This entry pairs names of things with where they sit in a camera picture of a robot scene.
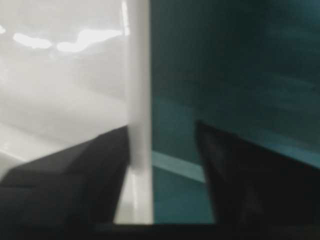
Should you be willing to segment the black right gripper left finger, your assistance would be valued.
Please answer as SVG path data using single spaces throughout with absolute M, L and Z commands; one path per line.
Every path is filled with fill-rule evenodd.
M 80 238 L 112 224 L 129 163 L 122 126 L 12 167 L 0 181 L 1 239 Z

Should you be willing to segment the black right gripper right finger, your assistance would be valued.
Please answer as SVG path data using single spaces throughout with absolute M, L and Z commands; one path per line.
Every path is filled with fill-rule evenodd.
M 218 224 L 263 239 L 319 239 L 317 167 L 202 121 L 194 136 Z

